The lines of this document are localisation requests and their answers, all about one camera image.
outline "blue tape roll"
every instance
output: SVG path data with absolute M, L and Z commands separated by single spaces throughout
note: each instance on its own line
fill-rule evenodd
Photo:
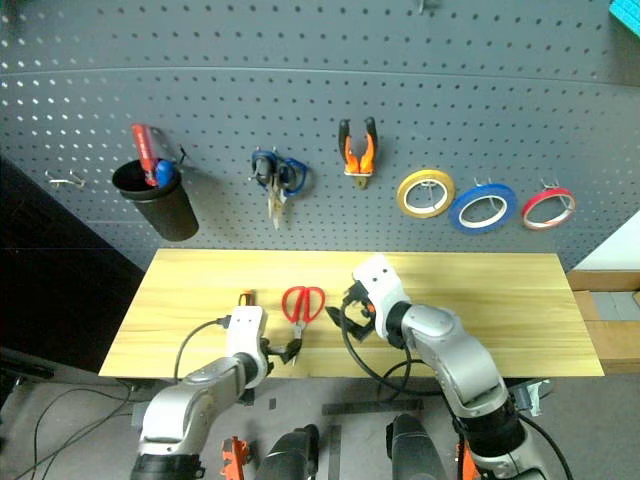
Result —
M 493 217 L 481 222 L 469 222 L 461 218 L 462 212 L 469 205 L 486 197 L 497 197 L 497 202 L 500 203 L 500 210 Z M 463 233 L 490 232 L 507 223 L 511 215 L 515 213 L 517 206 L 516 194 L 511 188 L 501 183 L 490 183 L 472 188 L 456 198 L 449 210 L 449 220 L 454 227 Z

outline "red marker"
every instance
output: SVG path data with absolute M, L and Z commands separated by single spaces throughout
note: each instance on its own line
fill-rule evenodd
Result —
M 153 153 L 153 149 L 151 148 L 149 126 L 142 123 L 134 123 L 131 125 L 131 131 L 133 132 L 133 140 L 138 149 L 140 165 L 145 171 L 144 180 L 147 182 L 147 185 L 155 187 L 157 185 L 155 171 L 158 157 Z

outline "red scissors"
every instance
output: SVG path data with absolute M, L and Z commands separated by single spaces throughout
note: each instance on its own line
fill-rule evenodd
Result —
M 289 295 L 294 292 L 298 292 L 298 298 L 296 298 L 296 303 L 293 307 L 293 313 L 287 309 L 287 300 L 289 299 Z M 317 293 L 320 297 L 320 305 L 318 309 L 311 315 L 311 294 Z M 282 296 L 282 312 L 284 316 L 287 317 L 289 323 L 293 326 L 293 338 L 302 341 L 302 332 L 307 326 L 308 323 L 311 323 L 324 308 L 324 292 L 321 288 L 318 287 L 291 287 L 289 290 L 284 292 Z M 293 364 L 295 365 L 296 357 L 293 357 Z

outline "yellow tape roll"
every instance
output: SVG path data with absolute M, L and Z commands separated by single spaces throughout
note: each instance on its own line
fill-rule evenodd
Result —
M 415 207 L 409 205 L 407 201 L 409 192 L 424 182 L 431 182 L 438 185 L 444 191 L 444 195 L 430 207 Z M 415 218 L 429 218 L 440 215 L 449 208 L 455 195 L 456 187 L 453 179 L 449 175 L 440 170 L 420 170 L 419 172 L 412 173 L 400 183 L 398 191 L 396 192 L 396 201 L 398 202 L 400 210 L 407 215 Z

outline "red tape roll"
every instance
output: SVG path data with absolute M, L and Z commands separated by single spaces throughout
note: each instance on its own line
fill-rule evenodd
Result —
M 555 218 L 547 220 L 545 222 L 532 222 L 528 216 L 537 205 L 548 200 L 550 198 L 566 198 L 569 201 L 569 206 L 565 208 L 564 212 Z M 576 210 L 576 198 L 566 188 L 550 188 L 544 192 L 540 192 L 529 199 L 529 201 L 522 208 L 522 222 L 524 226 L 531 230 L 548 230 L 549 228 L 557 227 L 558 225 L 566 222 L 571 218 Z

